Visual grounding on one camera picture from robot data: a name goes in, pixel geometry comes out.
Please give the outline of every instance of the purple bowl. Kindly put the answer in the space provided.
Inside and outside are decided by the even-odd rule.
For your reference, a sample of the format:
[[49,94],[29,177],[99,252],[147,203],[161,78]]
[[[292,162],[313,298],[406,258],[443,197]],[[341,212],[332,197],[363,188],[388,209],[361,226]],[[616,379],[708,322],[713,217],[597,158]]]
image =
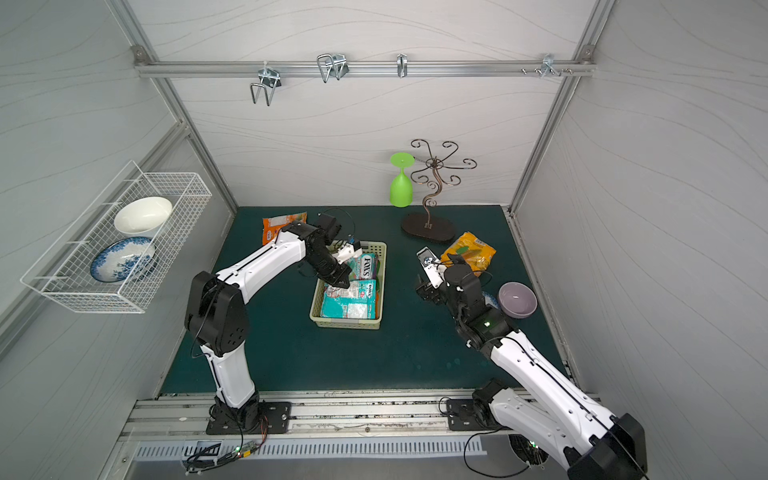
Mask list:
[[498,289],[498,304],[512,318],[525,318],[536,311],[538,301],[533,290],[522,283],[509,282]]

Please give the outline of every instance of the white wire basket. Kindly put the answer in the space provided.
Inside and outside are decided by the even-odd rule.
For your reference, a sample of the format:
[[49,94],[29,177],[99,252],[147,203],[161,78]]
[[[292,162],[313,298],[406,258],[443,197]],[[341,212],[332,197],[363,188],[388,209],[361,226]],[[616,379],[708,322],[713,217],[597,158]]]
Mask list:
[[[114,217],[130,202],[165,197],[173,210],[147,244],[153,265],[136,262],[119,283],[91,276],[91,263],[106,247],[129,237]],[[203,212],[211,194],[195,173],[143,172],[130,162],[21,278],[23,284],[78,313],[144,313]]]

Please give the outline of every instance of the vent grille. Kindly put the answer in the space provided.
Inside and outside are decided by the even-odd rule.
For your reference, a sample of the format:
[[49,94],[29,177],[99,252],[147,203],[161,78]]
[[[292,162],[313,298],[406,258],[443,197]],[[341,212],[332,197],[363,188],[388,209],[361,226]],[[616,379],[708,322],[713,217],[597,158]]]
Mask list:
[[[433,458],[460,456],[467,436],[384,437],[374,439],[268,439],[262,449],[245,459],[258,458]],[[141,442],[135,462],[159,462],[188,457],[219,440]],[[240,446],[239,440],[224,440],[221,447],[211,449],[220,456]],[[480,439],[467,445],[467,455],[485,455]]]

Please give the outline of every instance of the dark green mat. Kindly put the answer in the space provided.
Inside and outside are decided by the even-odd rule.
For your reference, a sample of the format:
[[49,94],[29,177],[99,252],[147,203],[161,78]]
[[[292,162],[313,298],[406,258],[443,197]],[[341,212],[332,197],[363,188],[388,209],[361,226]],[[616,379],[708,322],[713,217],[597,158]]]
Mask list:
[[[414,292],[422,272],[416,252],[427,243],[407,237],[400,220],[421,207],[344,207],[355,219],[356,237],[387,244],[381,329],[319,328],[309,318],[316,279],[290,267],[262,288],[248,304],[251,332],[248,366],[259,390],[475,388],[491,377],[518,386],[512,377],[465,347],[445,306],[423,302]],[[307,211],[310,221],[322,207],[244,207],[237,213],[216,270],[261,247],[262,217]],[[502,209],[498,206],[437,207],[459,233],[470,231],[497,250],[485,290],[495,295],[506,282],[530,285]],[[349,218],[330,211],[349,232]],[[443,246],[429,245],[438,255]],[[540,310],[518,322],[539,351],[562,369],[562,362]],[[213,392],[205,358],[190,358],[187,333],[162,393]]]

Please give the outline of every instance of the beige plastic basket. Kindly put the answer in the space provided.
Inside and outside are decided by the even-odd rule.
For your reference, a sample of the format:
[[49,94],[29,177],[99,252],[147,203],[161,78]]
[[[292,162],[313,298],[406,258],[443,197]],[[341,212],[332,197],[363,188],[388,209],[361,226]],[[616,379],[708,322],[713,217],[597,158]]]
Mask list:
[[376,318],[375,319],[332,319],[320,316],[323,307],[323,294],[325,282],[317,280],[315,297],[312,300],[310,318],[317,325],[334,329],[367,329],[378,330],[382,321],[382,309],[384,306],[384,272],[386,270],[386,243],[384,242],[360,242],[364,253],[375,253],[379,259],[379,271],[376,272]]

